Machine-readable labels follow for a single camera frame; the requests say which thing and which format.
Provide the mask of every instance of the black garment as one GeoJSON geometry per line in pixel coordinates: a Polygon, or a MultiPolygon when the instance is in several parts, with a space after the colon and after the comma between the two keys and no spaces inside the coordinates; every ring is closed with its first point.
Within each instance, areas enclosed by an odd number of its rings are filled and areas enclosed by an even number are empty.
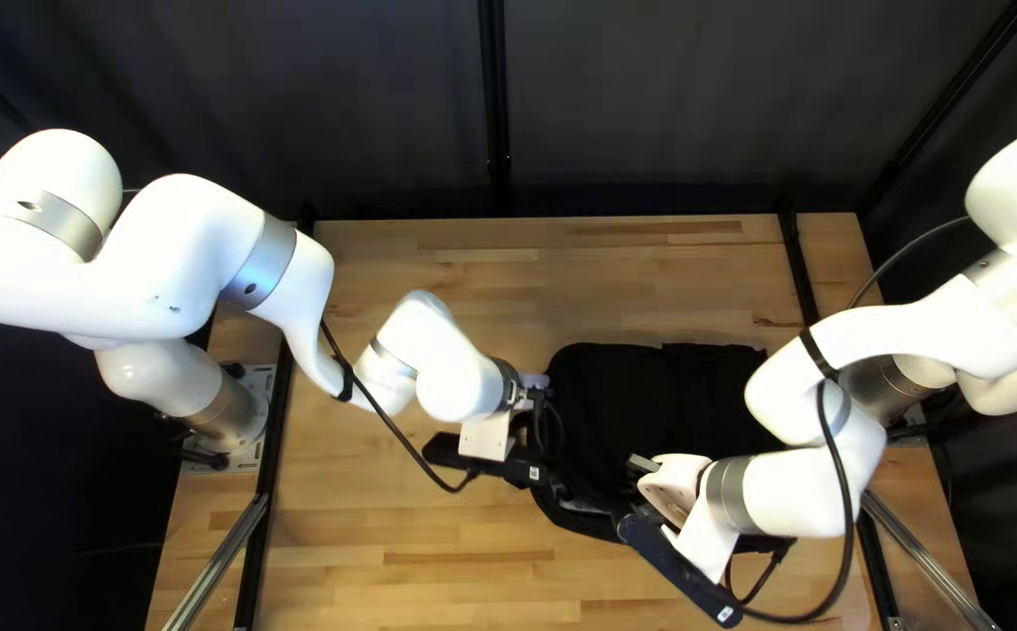
{"type": "MultiPolygon", "coordinates": [[[[555,483],[532,490],[536,504],[560,527],[619,541],[614,525],[642,501],[627,474],[630,453],[697,453],[717,460],[782,449],[754,420],[742,397],[766,356],[749,346],[696,344],[574,344],[556,352],[546,374],[565,441],[552,464],[555,483]],[[599,512],[569,510],[559,500],[599,512]]],[[[740,541],[739,552],[752,543],[740,541]]]]}

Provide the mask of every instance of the white robotic arm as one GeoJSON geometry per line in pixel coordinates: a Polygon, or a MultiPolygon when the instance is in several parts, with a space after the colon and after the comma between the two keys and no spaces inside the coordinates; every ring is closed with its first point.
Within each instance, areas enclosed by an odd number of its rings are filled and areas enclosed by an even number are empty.
{"type": "MultiPolygon", "coordinates": [[[[1017,409],[1017,140],[972,181],[972,219],[999,249],[917,302],[843,310],[769,357],[745,387],[754,416],[790,449],[711,463],[669,455],[640,489],[680,534],[664,532],[687,561],[718,581],[738,533],[833,537],[842,499],[824,444],[817,388],[856,361],[895,357],[925,392],[959,381],[976,409],[1017,409]]],[[[824,411],[845,465],[852,514],[882,456],[885,433],[834,381],[824,411]]]]}
{"type": "MultiPolygon", "coordinates": [[[[343,392],[344,368],[317,344],[333,284],[325,248],[192,175],[154,180],[109,230],[121,192],[111,156],[80,133],[41,131],[6,153],[0,323],[94,349],[112,391],[189,419],[215,451],[250,444],[264,419],[261,402],[247,401],[214,360],[181,339],[207,321],[218,300],[280,327],[305,376],[331,395],[343,392]]],[[[387,412],[417,393],[431,416],[456,422],[511,409],[523,383],[511,365],[473,348],[425,292],[404,298],[356,371],[387,412]]],[[[371,409],[359,389],[350,395],[371,409]]]]}

